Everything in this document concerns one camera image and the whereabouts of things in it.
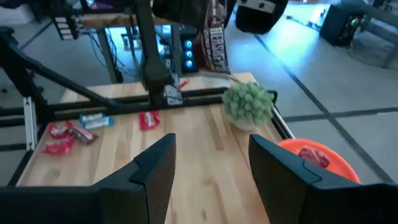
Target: orange plate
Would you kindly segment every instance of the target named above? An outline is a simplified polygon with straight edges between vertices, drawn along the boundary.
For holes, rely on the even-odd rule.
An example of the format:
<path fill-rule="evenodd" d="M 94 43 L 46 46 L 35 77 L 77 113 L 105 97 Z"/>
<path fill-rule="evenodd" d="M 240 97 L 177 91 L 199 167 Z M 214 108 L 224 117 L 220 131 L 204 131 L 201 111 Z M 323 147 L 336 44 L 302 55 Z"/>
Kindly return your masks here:
<path fill-rule="evenodd" d="M 322 144 L 308 139 L 287 139 L 281 141 L 278 145 L 296 155 L 299 154 L 304 146 L 310 146 L 319 150 L 329 157 L 330 164 L 326 168 L 328 171 L 334 172 L 335 174 L 343 176 L 353 182 L 361 183 L 354 169 L 341 156 L 339 156 L 339 154 Z"/>

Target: blue led light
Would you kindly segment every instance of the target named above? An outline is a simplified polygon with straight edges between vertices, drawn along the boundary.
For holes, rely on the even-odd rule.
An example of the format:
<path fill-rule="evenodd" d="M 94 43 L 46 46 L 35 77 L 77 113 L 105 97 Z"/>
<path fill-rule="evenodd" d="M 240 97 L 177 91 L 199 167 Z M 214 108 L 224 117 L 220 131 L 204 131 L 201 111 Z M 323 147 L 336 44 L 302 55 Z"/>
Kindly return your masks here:
<path fill-rule="evenodd" d="M 187 68 L 192 67 L 192 61 L 191 61 L 191 60 L 187 60 L 187 61 L 185 62 L 185 66 L 186 66 Z"/>
<path fill-rule="evenodd" d="M 192 47 L 192 41 L 191 40 L 186 40 L 184 43 L 185 47 L 191 48 Z"/>
<path fill-rule="evenodd" d="M 189 58 L 192 57 L 192 51 L 189 50 L 189 51 L 185 52 L 185 55 Z"/>

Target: small potted plant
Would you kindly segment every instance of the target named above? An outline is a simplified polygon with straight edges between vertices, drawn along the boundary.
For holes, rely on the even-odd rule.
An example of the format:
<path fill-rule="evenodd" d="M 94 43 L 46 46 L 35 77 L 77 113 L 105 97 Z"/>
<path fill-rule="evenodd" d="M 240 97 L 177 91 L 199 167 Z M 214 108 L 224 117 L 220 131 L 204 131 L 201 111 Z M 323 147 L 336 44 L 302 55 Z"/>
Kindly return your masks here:
<path fill-rule="evenodd" d="M 239 83 L 223 95 L 226 119 L 243 131 L 252 131 L 272 118 L 276 91 L 257 83 Z"/>

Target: wooden tabletop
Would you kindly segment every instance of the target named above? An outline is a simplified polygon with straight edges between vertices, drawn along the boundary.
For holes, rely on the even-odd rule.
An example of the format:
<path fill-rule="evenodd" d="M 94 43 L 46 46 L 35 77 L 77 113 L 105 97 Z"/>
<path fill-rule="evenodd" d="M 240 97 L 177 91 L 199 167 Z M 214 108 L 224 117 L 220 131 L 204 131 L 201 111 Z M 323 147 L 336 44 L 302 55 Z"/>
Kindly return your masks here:
<path fill-rule="evenodd" d="M 133 23 L 137 24 L 135 16 L 132 17 Z M 166 25 L 172 22 L 154 16 L 155 25 Z M 87 14 L 81 17 L 81 24 L 86 28 L 104 28 L 117 26 L 130 26 L 130 18 L 127 14 L 109 13 L 109 14 Z"/>
<path fill-rule="evenodd" d="M 254 81 L 250 73 L 236 77 Z M 212 78 L 188 78 L 183 90 L 229 85 Z M 91 87 L 95 92 L 120 97 L 141 95 L 140 83 Z M 67 91 L 63 102 L 84 97 Z M 39 141 L 18 186 L 92 185 L 126 165 L 167 133 L 177 135 L 177 161 L 166 223 L 268 223 L 248 157 L 249 134 L 278 142 L 271 122 L 248 133 L 236 129 L 224 117 L 222 105 L 197 106 L 160 112 L 160 125 L 141 131 L 137 114 L 113 116 L 114 126 L 93 130 L 99 139 L 85 146 L 76 142 L 71 154 L 42 153 L 50 140 Z"/>

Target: gray floor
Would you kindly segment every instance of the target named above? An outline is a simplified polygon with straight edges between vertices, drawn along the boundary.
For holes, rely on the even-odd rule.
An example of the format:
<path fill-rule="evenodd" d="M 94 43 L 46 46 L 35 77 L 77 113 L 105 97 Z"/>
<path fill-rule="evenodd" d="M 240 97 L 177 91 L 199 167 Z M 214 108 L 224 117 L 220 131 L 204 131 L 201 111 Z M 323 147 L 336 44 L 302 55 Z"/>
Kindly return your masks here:
<path fill-rule="evenodd" d="M 288 6 L 285 14 L 316 22 L 322 7 Z M 283 117 L 323 115 L 325 110 L 336 113 L 398 107 L 397 70 L 364 65 L 352 59 L 345 51 L 330 46 L 319 38 L 317 31 L 284 18 L 268 34 L 257 37 L 238 31 L 233 20 L 234 18 L 226 29 L 231 71 L 252 72 L 259 83 L 268 89 L 277 90 L 277 106 Z M 16 37 L 21 42 L 29 39 L 26 37 L 33 36 L 35 30 L 40 30 L 38 25 L 26 27 L 29 28 L 17 29 Z M 119 57 L 131 72 L 131 58 L 129 52 L 123 49 L 120 32 L 121 30 L 113 30 L 112 34 L 118 45 Z M 61 41 L 54 26 L 50 26 L 24 52 L 81 85 L 110 83 L 107 70 L 95 59 L 87 37 Z M 134 77 L 125 75 L 125 79 L 131 82 Z M 42 78 L 36 78 L 36 82 L 45 88 L 44 96 L 49 102 L 56 103 L 60 100 L 63 88 Z M 18 92 L 10 85 L 8 89 L 8 94 L 0 95 L 2 106 L 19 106 L 21 98 Z M 387 113 L 336 119 L 396 182 L 397 116 L 397 113 Z M 336 123 L 330 123 L 334 120 L 333 114 L 322 118 L 325 119 L 289 122 L 288 125 L 298 138 L 316 140 L 343 156 L 355 169 L 362 183 L 382 182 L 368 166 L 368 161 L 357 153 L 356 146 L 352 146 L 341 129 L 336 128 Z M 19 132 L 21 129 L 0 130 L 2 143 L 20 141 L 23 136 L 18 135 Z M 0 154 L 0 185 L 7 183 L 21 157 L 21 152 Z"/>

